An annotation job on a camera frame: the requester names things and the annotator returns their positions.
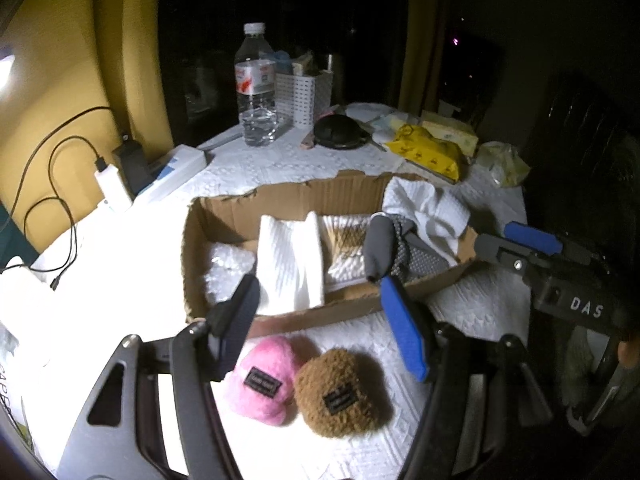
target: bubble wrap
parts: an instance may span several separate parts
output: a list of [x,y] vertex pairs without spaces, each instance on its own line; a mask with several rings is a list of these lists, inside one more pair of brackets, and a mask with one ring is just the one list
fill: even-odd
[[242,277],[251,271],[255,255],[233,245],[213,243],[209,247],[207,263],[209,269],[204,275],[207,299],[210,304],[229,300]]

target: yellow plastic bag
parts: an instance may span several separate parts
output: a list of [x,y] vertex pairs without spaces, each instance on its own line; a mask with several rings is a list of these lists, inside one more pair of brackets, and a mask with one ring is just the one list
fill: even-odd
[[460,148],[448,140],[435,139],[426,129],[404,124],[386,145],[396,155],[424,166],[434,173],[458,182],[460,180]]

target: white towel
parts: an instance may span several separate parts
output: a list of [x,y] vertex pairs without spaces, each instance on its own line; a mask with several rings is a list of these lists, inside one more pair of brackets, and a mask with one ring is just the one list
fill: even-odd
[[263,215],[258,236],[258,314],[276,316],[324,303],[318,215],[303,222]]
[[450,266],[458,263],[458,239],[469,222],[469,209],[448,190],[425,181],[393,177],[386,186],[382,211],[413,220],[418,236]]

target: black charger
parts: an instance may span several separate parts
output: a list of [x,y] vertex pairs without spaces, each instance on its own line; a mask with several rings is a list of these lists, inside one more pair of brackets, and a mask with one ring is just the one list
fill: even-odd
[[131,139],[128,134],[122,134],[122,144],[111,153],[133,197],[153,182],[142,144]]

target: pink plush toy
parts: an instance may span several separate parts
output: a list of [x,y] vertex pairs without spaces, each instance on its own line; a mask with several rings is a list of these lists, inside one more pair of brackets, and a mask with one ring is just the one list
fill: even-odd
[[300,367],[286,337],[263,339],[226,376],[226,402],[239,415],[279,426],[287,416]]

